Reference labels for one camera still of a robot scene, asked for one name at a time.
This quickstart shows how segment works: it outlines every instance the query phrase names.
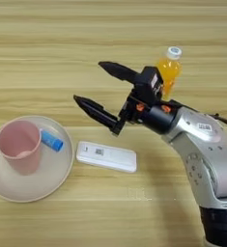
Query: white label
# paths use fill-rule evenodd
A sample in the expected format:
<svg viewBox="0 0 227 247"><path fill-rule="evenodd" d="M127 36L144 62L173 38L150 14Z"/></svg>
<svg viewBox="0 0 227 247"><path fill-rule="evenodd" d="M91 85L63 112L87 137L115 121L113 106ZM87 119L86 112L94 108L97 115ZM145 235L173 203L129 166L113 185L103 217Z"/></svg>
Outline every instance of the white label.
<svg viewBox="0 0 227 247"><path fill-rule="evenodd" d="M156 74L155 74L155 76L154 76L153 80L151 81L151 86L152 86L152 89L155 87L156 82L157 82L157 76L156 76Z"/></svg>
<svg viewBox="0 0 227 247"><path fill-rule="evenodd" d="M209 131L209 132L212 132L212 131L213 131L213 128L212 128L212 126L211 126L210 124L206 124L206 123L198 123L198 124L197 124L197 127L200 128L200 129Z"/></svg>

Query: plastic cup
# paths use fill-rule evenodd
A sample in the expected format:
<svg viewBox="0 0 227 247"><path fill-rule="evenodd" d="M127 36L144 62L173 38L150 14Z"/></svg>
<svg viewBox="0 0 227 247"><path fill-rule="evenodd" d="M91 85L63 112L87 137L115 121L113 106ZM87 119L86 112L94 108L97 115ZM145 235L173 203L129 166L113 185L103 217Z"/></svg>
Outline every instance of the plastic cup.
<svg viewBox="0 0 227 247"><path fill-rule="evenodd" d="M37 171L41 158L40 130L28 121L13 121L0 130L0 151L21 175Z"/></svg>

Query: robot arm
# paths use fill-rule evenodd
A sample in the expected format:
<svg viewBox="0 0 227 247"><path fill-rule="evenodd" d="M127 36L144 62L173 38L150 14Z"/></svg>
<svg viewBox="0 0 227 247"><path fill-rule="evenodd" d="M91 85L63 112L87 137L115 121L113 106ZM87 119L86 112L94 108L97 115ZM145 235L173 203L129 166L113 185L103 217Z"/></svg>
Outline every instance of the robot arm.
<svg viewBox="0 0 227 247"><path fill-rule="evenodd" d="M116 63L99 64L133 84L119 118L89 98L74 96L75 101L116 135L125 122L143 124L160 134L184 162L208 246L227 246L227 137L222 126L212 116L177 101L162 101L163 82L157 68L144 67L138 73Z"/></svg>

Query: plate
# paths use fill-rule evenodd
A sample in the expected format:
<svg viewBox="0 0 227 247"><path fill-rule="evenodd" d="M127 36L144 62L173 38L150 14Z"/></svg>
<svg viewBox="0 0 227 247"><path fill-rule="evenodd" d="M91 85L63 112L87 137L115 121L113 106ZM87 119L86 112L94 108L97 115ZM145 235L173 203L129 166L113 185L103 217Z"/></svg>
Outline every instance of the plate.
<svg viewBox="0 0 227 247"><path fill-rule="evenodd" d="M59 123L42 116L26 116L17 120L30 121L64 142L59 152L42 144L40 167L29 176L16 172L0 153L0 197L29 203L48 196L62 185L71 171L74 152L68 132Z"/></svg>

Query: wooden table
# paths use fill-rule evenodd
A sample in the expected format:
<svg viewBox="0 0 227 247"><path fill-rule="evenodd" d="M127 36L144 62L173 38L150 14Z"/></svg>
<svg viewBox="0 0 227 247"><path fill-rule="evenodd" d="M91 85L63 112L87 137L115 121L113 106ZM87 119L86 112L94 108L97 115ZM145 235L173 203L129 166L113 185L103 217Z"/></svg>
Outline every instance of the wooden table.
<svg viewBox="0 0 227 247"><path fill-rule="evenodd" d="M75 143L138 154L132 175L75 161L46 199L0 199L0 247L201 246L198 207L177 154L142 126L112 136L72 100L91 97L117 114L130 85L97 62L141 70L169 45L184 52L173 98L227 118L227 0L0 0L0 125L44 115Z"/></svg>

